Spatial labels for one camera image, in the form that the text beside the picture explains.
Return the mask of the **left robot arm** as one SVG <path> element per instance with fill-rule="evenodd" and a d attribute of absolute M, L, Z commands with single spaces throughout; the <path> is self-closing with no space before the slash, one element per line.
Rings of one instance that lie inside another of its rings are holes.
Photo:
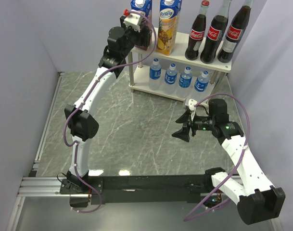
<path fill-rule="evenodd" d="M 88 155 L 91 139 L 97 134 L 99 124 L 93 117 L 99 102 L 109 87 L 117 80 L 124 67 L 134 65 L 126 57 L 135 46 L 149 47 L 154 26 L 142 13 L 130 10 L 120 17 L 120 26 L 109 30 L 107 45 L 103 50 L 95 76 L 82 96 L 64 109 L 65 129 L 70 130 L 72 143 L 63 139 L 68 147 L 73 148 L 71 166 L 66 174 L 66 182 L 77 193 L 94 189 L 88 182 Z"/>

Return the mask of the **cola glass bottle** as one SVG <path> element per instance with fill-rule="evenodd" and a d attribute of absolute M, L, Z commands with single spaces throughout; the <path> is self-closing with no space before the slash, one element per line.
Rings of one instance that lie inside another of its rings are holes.
<path fill-rule="evenodd" d="M 230 4 L 231 0 L 223 1 L 208 29 L 204 49 L 200 57 L 201 61 L 205 64 L 210 64 L 215 59 L 216 52 L 228 25 Z"/>
<path fill-rule="evenodd" d="M 232 60 L 235 49 L 240 43 L 248 26 L 253 0 L 246 0 L 240 10 L 236 13 L 226 33 L 223 45 L 218 53 L 217 59 L 222 63 Z"/>
<path fill-rule="evenodd" d="M 209 1 L 203 0 L 197 17 L 195 18 L 190 33 L 188 46 L 185 51 L 185 57 L 188 60 L 196 60 L 199 56 L 199 48 L 204 39 L 206 29 L 206 13 L 209 7 Z"/>

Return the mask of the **grape juice carton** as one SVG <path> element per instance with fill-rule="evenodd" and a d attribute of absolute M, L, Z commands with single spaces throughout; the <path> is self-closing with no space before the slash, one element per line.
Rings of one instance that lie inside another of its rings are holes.
<path fill-rule="evenodd" d="M 151 0 L 132 0 L 130 2 L 131 9 L 136 10 L 148 18 L 148 21 L 144 18 L 142 19 L 140 27 L 148 26 L 152 29 L 152 1 Z"/>

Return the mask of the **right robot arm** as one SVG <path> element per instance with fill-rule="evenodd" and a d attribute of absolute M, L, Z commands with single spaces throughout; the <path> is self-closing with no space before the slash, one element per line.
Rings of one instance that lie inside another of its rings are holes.
<path fill-rule="evenodd" d="M 208 210 L 219 209 L 232 201 L 247 225 L 277 218 L 286 197 L 285 192 L 281 187 L 276 188 L 260 168 L 248 146 L 247 135 L 238 123 L 230 121 L 226 101 L 211 99 L 208 116 L 197 115 L 199 103 L 196 100 L 189 99 L 184 104 L 185 113 L 176 120 L 182 124 L 182 128 L 172 137 L 189 142 L 196 131 L 210 131 L 234 164 L 230 173 L 221 168 L 205 172 L 204 188 L 211 194 L 221 191 L 227 196 L 225 201 L 209 205 Z"/>

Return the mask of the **water bottle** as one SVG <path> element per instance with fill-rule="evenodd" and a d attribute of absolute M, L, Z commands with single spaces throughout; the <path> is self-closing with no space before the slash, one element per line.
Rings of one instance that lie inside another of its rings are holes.
<path fill-rule="evenodd" d="M 177 96 L 181 99 L 185 99 L 190 91 L 192 80 L 192 72 L 189 66 L 185 67 L 184 71 L 180 74 L 178 87 L 177 87 Z"/>
<path fill-rule="evenodd" d="M 153 63 L 149 69 L 149 88 L 151 90 L 158 90 L 161 84 L 161 65 L 159 59 L 154 58 Z"/>
<path fill-rule="evenodd" d="M 201 74 L 197 77 L 192 92 L 191 98 L 200 101 L 203 97 L 203 92 L 207 89 L 209 83 L 209 72 L 204 70 Z"/>
<path fill-rule="evenodd" d="M 176 69 L 176 65 L 171 64 L 166 70 L 164 77 L 163 91 L 165 94 L 170 95 L 175 91 L 177 75 L 178 71 Z"/>

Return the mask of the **pineapple juice carton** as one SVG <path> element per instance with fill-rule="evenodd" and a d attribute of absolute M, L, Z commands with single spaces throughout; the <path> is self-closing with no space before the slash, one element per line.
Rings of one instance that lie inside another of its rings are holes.
<path fill-rule="evenodd" d="M 161 0 L 156 51 L 169 56 L 175 46 L 181 0 Z"/>

